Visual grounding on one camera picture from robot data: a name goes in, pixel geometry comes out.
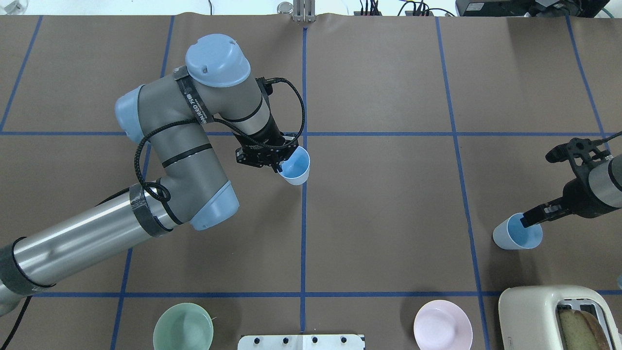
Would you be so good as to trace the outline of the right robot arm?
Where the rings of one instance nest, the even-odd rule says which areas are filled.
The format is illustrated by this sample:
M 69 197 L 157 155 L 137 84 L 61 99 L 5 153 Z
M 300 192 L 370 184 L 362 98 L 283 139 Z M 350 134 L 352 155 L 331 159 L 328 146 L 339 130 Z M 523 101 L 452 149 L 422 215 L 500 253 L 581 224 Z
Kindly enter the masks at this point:
M 520 223 L 524 228 L 530 228 L 568 215 L 593 219 L 621 207 L 621 156 L 618 156 L 567 182 L 560 198 L 523 213 Z

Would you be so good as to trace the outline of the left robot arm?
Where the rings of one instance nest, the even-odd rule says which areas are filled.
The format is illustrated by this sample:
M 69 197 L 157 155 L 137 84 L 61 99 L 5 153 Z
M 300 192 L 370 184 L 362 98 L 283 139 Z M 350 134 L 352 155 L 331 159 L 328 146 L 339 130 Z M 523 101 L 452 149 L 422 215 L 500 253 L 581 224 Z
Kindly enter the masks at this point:
M 204 125 L 231 129 L 239 164 L 272 168 L 298 148 L 280 131 L 269 96 L 286 78 L 255 77 L 238 43 L 224 34 L 201 37 L 185 64 L 120 97 L 118 124 L 137 144 L 136 184 L 100 204 L 1 248 L 1 314 L 25 298 L 153 237 L 191 224 L 197 231 L 226 221 L 239 201 Z

